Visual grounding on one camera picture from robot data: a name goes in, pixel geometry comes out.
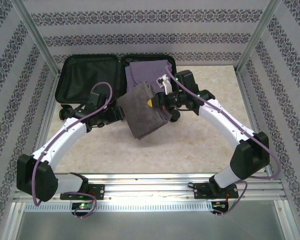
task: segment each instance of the white clip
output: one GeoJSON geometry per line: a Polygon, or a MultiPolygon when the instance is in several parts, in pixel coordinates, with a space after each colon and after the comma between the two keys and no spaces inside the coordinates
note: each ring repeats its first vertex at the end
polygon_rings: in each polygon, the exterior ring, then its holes
{"type": "Polygon", "coordinates": [[[165,95],[172,93],[172,85],[169,81],[169,77],[167,76],[167,74],[159,77],[156,80],[156,83],[159,85],[160,88],[164,88],[165,95]]]}

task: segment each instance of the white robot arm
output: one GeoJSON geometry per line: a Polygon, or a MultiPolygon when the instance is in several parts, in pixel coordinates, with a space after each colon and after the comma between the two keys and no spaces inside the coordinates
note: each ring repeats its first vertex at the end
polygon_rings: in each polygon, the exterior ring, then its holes
{"type": "MultiPolygon", "coordinates": [[[[178,77],[179,81],[193,93],[200,95],[206,101],[217,106],[224,113],[227,113],[235,123],[241,126],[244,132],[254,136],[265,146],[269,146],[269,140],[266,134],[263,132],[257,134],[253,130],[245,127],[231,116],[209,91],[199,91],[190,71],[177,73],[176,77],[178,77]]],[[[269,154],[243,134],[243,132],[221,114],[220,111],[216,111],[208,104],[198,102],[183,91],[172,92],[172,88],[165,78],[159,82],[159,84],[165,88],[165,92],[157,93],[155,97],[151,99],[151,107],[160,109],[164,106],[165,109],[172,109],[174,107],[185,105],[189,110],[194,111],[198,116],[209,121],[225,136],[227,141],[234,148],[234,154],[230,161],[230,165],[210,178],[209,183],[212,192],[218,192],[239,180],[244,180],[269,164],[269,154]]],[[[74,113],[66,120],[65,124],[56,135],[93,110],[93,108],[87,107],[86,111],[73,111],[74,113]]],[[[85,193],[85,190],[88,189],[88,180],[86,178],[76,173],[54,174],[54,170],[66,152],[79,138],[88,133],[92,126],[103,127],[105,124],[107,125],[122,119],[124,119],[124,114],[120,107],[109,107],[92,118],[88,118],[85,122],[79,122],[70,129],[67,129],[67,131],[52,144],[49,150],[45,152],[45,155],[40,160],[41,163],[38,165],[35,177],[36,197],[46,202],[56,193],[85,193]]],[[[34,163],[39,159],[39,156],[52,139],[32,155],[28,156],[23,154],[18,159],[17,188],[19,190],[30,195],[32,194],[31,176],[34,169],[34,163]]]]}

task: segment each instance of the purple cloth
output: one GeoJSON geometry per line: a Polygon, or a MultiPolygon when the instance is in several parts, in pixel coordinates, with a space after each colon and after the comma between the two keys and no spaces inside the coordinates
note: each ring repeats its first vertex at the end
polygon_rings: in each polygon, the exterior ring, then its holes
{"type": "Polygon", "coordinates": [[[125,68],[127,92],[144,82],[148,82],[153,87],[154,94],[164,92],[165,89],[159,87],[157,79],[167,74],[167,65],[171,72],[172,65],[168,60],[131,62],[130,65],[125,68]]]}

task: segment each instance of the yellow tag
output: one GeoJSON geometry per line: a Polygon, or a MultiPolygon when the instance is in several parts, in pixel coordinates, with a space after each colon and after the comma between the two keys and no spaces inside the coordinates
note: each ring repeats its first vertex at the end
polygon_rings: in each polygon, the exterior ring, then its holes
{"type": "Polygon", "coordinates": [[[149,99],[148,105],[152,108],[152,101],[151,101],[151,99],[149,99]]]}

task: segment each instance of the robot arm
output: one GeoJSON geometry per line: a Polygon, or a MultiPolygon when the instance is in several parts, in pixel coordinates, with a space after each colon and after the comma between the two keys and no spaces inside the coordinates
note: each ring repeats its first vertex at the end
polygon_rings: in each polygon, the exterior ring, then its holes
{"type": "MultiPolygon", "coordinates": [[[[199,91],[192,72],[182,71],[176,74],[176,78],[191,92],[197,94],[214,106],[218,106],[222,112],[229,113],[220,105],[215,96],[207,90],[199,91]]],[[[218,196],[228,186],[239,180],[244,180],[267,166],[270,162],[269,154],[258,144],[243,134],[234,124],[229,121],[220,111],[216,111],[208,104],[203,104],[198,99],[184,91],[172,92],[172,88],[166,77],[158,79],[158,84],[164,87],[164,93],[157,93],[154,98],[148,101],[153,108],[171,110],[175,107],[186,106],[198,116],[208,120],[228,140],[235,149],[227,168],[212,176],[209,180],[209,196],[218,196]]],[[[105,97],[91,93],[90,99],[84,109],[72,111],[65,124],[59,130],[61,132],[73,122],[99,109],[105,102],[105,97]]],[[[104,125],[123,120],[125,117],[122,109],[118,106],[108,106],[100,113],[79,122],[71,129],[68,129],[46,152],[38,165],[35,177],[36,197],[43,202],[50,200],[56,193],[80,192],[87,193],[89,189],[88,179],[76,173],[54,174],[54,169],[66,152],[73,144],[86,133],[91,131],[93,126],[99,128],[104,125]]],[[[247,132],[259,142],[269,147],[269,140],[265,133],[254,133],[245,127],[233,116],[230,118],[239,124],[243,131],[247,132]]],[[[32,172],[39,156],[44,151],[47,142],[42,148],[35,151],[31,156],[23,154],[17,161],[17,188],[27,194],[32,194],[32,172]]]]}
{"type": "Polygon", "coordinates": [[[54,194],[67,192],[87,193],[90,189],[88,179],[77,173],[54,174],[54,170],[63,156],[72,148],[75,142],[90,132],[92,127],[103,127],[116,121],[123,120],[125,115],[119,106],[108,105],[96,115],[93,115],[83,122],[78,122],[71,128],[74,122],[82,119],[105,104],[106,97],[92,92],[90,99],[85,104],[84,109],[71,109],[68,113],[67,120],[61,129],[40,149],[32,155],[23,154],[17,160],[17,182],[19,190],[32,195],[32,173],[34,166],[42,153],[45,153],[36,169],[35,192],[36,197],[46,202],[54,194]],[[66,130],[46,151],[46,146],[51,144],[53,139],[60,132],[66,130]]]}
{"type": "MultiPolygon", "coordinates": [[[[178,72],[175,78],[192,93],[216,106],[219,110],[212,108],[209,104],[202,103],[183,90],[167,94],[166,87],[165,93],[157,93],[149,100],[149,106],[157,109],[172,109],[174,107],[180,108],[181,106],[185,106],[210,122],[234,148],[229,166],[210,178],[209,188],[212,193],[210,196],[216,196],[218,192],[222,192],[228,186],[250,177],[270,163],[269,154],[244,134],[244,132],[248,133],[269,148],[269,139],[264,132],[255,133],[244,126],[221,106],[213,94],[207,90],[200,91],[191,71],[178,72]],[[228,115],[242,130],[239,130],[222,112],[228,115]]],[[[167,84],[165,77],[162,77],[158,82],[165,82],[167,84]]]]}

